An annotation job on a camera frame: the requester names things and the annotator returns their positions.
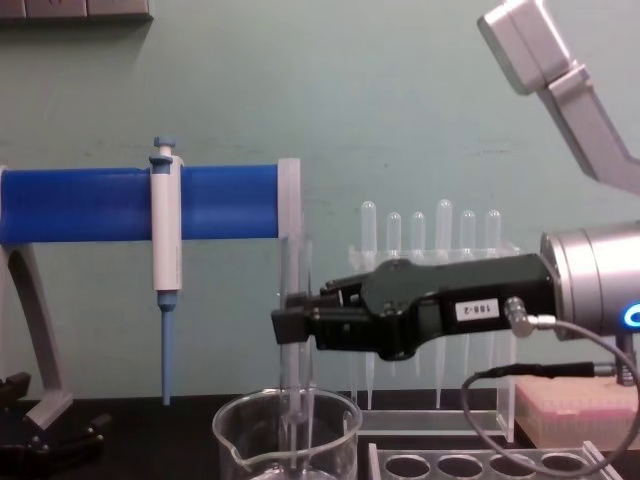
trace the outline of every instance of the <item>gray cable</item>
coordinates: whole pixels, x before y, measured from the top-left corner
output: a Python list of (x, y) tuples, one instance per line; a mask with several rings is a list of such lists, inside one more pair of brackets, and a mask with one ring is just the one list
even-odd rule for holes
[[(638, 391), (638, 399), (640, 399), (640, 376), (638, 375), (638, 370), (636, 366), (627, 358), (627, 356), (620, 350), (619, 348), (609, 345), (604, 338), (595, 333), (590, 332), (589, 330), (582, 328), (578, 325), (574, 325), (573, 323), (564, 322), (562, 320), (556, 320), (553, 328), (564, 328), (566, 330), (571, 330), (588, 340), (591, 340), (597, 345), (600, 345), (602, 348), (612, 353), (618, 360), (624, 363), (631, 372), (631, 376), (633, 377), (634, 384), (636, 386), (636, 390)], [(534, 472), (541, 473), (543, 475), (548, 475), (553, 478), (581, 478), (596, 473), (608, 465), (611, 464), (614, 460), (616, 460), (620, 455), (627, 451), (627, 448), (638, 435), (638, 430), (640, 430), (640, 406), (636, 409), (635, 417), (633, 418), (633, 422), (631, 423), (631, 427), (629, 427), (629, 432), (624, 440), (618, 445), (618, 447), (613, 450), (607, 457), (603, 460), (596, 462), (595, 465), (587, 466), (580, 470), (573, 470), (571, 472), (563, 472), (560, 470), (553, 470), (550, 468), (546, 468), (543, 466), (534, 465), (531, 463), (524, 462), (519, 460), (517, 456), (513, 456), (508, 453), (508, 451), (494, 442), (489, 435), (487, 435), (482, 427), (478, 424), (478, 422), (471, 415), (471, 408), (469, 407), (469, 387), (476, 380), (481, 379), (482, 377), (479, 374), (474, 374), (471, 377), (467, 378), (465, 382), (462, 384), (460, 388), (460, 395), (462, 397), (462, 411), (464, 412), (464, 416), (466, 417), (469, 425), (476, 431), (478, 436), (491, 447), (496, 453), (502, 455), (503, 457), (509, 459), (513, 463), (520, 465), (523, 468), (528, 468), (529, 470), (533, 470)]]

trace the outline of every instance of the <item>blue led light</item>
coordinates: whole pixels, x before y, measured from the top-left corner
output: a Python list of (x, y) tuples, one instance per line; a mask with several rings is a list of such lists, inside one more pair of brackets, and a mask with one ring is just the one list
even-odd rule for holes
[(626, 312), (624, 312), (624, 323), (632, 328), (640, 328), (640, 303), (631, 305)]

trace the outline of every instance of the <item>glass beaker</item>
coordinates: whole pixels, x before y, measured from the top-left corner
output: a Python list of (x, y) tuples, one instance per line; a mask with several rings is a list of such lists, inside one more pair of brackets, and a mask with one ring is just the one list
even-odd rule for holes
[[(291, 419), (282, 416), (287, 390), (263, 390), (233, 400), (213, 418), (213, 433), (220, 444), (221, 480), (355, 480), (360, 409), (337, 393), (302, 390), (308, 413)], [(296, 449), (282, 441), (284, 422), (307, 425), (295, 441)]]

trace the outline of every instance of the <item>teal wall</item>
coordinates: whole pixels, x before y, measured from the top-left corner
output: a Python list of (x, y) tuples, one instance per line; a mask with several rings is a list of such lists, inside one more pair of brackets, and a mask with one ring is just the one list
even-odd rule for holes
[[(479, 213), (498, 208), (506, 236), (526, 250), (544, 229), (638, 216), (640, 199), (585, 178), (541, 104), (509, 88), (475, 24), (497, 0), (155, 3), (148, 27), (0, 31), (0, 162), (145, 166), (153, 136), (165, 133), (192, 165), (300, 157), (316, 286), (350, 273), (365, 199), (381, 214), (423, 209), (431, 219), (444, 197)], [(640, 4), (557, 0), (551, 10), (640, 151)], [(156, 395), (149, 245), (42, 245), (37, 254), (74, 392)], [(178, 394), (277, 382), (277, 275), (274, 242), (185, 245)], [(12, 303), (8, 369), (35, 371)], [(521, 358), (540, 359), (543, 347), (562, 348), (559, 358), (590, 351), (543, 337), (524, 342)], [(421, 384), (431, 381), (433, 351), (423, 349)], [(319, 355), (320, 383), (346, 386), (343, 365), (343, 356)], [(388, 383), (413, 385), (407, 368)]]

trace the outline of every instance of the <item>white pipette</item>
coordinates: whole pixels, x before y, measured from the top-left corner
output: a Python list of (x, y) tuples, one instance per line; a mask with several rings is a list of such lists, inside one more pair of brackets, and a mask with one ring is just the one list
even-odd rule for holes
[[(411, 216), (411, 261), (420, 265), (424, 261), (424, 251), (427, 248), (427, 225), (424, 214), (415, 212)], [(415, 355), (416, 377), (420, 376), (420, 350)]]
[[(502, 215), (497, 210), (491, 210), (487, 212), (484, 221), (484, 246), (487, 249), (487, 257), (495, 258), (500, 256), (500, 249), (502, 248)], [(488, 348), (489, 353), (489, 368), (494, 367), (494, 352), (496, 344), (496, 333), (488, 333)]]
[[(465, 210), (460, 217), (460, 250), (462, 251), (462, 260), (469, 261), (474, 259), (474, 251), (476, 249), (476, 214), (471, 210)], [(469, 351), (471, 350), (471, 335), (466, 334), (463, 339), (464, 355), (462, 357), (462, 365), (464, 369), (464, 377), (469, 376)]]
[[(364, 260), (364, 270), (371, 272), (376, 267), (378, 254), (378, 217), (376, 205), (364, 202), (360, 207), (361, 249)], [(367, 387), (367, 408), (371, 410), (373, 402), (373, 379), (375, 376), (376, 357), (372, 352), (365, 354), (365, 383)]]
[[(449, 200), (440, 200), (436, 209), (436, 252), (439, 263), (449, 261), (451, 250), (451, 230), (453, 222), (453, 205)], [(444, 380), (444, 363), (447, 351), (446, 337), (436, 340), (436, 408), (440, 408), (442, 383)]]
[[(398, 258), (402, 253), (402, 217), (391, 212), (387, 217), (387, 256)], [(396, 362), (391, 362), (391, 376), (396, 376)]]

